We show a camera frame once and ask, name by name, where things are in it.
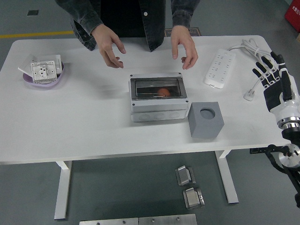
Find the person's left hand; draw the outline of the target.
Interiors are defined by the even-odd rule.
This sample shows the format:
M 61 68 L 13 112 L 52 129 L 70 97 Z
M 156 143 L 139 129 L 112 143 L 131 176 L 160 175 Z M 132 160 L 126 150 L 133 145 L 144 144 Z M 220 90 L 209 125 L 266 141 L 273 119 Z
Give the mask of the person's left hand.
M 185 26 L 176 25 L 171 32 L 172 58 L 178 58 L 178 45 L 183 45 L 186 56 L 181 58 L 184 70 L 192 68 L 198 60 L 198 53 L 195 43 L 190 35 L 189 29 Z

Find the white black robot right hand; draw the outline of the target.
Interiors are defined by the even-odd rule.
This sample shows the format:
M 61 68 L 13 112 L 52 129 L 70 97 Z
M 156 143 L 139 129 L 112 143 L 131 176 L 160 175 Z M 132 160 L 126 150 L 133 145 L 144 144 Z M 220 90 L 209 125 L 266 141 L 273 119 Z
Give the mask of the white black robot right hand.
M 300 95 L 295 79 L 290 75 L 281 54 L 270 53 L 257 62 L 253 73 L 264 87 L 267 109 L 275 115 L 280 129 L 300 127 Z

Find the person's right hand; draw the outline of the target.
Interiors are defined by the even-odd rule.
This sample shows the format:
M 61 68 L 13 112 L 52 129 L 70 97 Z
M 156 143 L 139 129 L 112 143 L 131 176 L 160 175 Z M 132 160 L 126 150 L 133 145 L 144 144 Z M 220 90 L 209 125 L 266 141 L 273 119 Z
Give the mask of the person's right hand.
M 106 65 L 111 68 L 123 68 L 123 62 L 113 52 L 113 44 L 115 44 L 122 54 L 126 53 L 125 47 L 119 37 L 104 24 L 98 25 L 91 34 L 98 45 L 99 52 Z

